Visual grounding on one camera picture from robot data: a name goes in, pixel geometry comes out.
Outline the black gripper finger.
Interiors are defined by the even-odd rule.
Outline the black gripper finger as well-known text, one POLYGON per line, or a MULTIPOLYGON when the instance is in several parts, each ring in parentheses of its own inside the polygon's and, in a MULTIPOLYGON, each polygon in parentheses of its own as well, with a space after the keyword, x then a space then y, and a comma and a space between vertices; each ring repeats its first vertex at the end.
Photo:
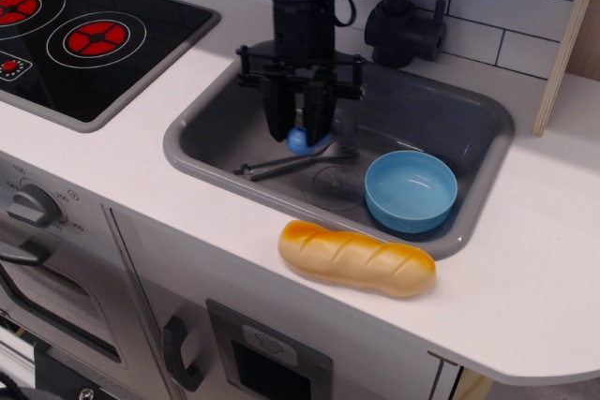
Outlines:
POLYGON ((336 98, 335 77, 327 70, 317 70, 303 87, 303 126, 307 145, 316 145, 331 129, 336 98))
POLYGON ((269 133, 284 141, 295 125, 295 92, 286 78, 270 75, 262 77, 261 92, 269 133))

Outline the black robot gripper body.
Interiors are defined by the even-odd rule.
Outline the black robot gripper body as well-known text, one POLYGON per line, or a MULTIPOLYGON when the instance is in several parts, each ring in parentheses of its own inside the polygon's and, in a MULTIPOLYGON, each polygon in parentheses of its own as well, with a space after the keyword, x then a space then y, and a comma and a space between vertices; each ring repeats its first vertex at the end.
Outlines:
POLYGON ((271 0, 274 38, 265 50, 236 50, 241 69, 238 82, 259 88, 264 81, 282 84, 295 93, 312 81, 322 81, 333 96, 361 100, 365 95, 361 56, 337 57, 335 0, 271 0))

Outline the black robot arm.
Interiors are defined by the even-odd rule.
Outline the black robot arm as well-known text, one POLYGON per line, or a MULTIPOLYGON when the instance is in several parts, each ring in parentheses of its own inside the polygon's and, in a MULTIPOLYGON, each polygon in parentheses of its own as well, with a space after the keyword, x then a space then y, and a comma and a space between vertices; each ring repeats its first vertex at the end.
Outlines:
POLYGON ((270 135, 285 140, 298 120, 313 146, 331 130, 339 98, 360 100, 364 57, 336 52, 335 0, 271 0, 274 38, 266 51, 241 46, 238 82, 260 90, 270 135))

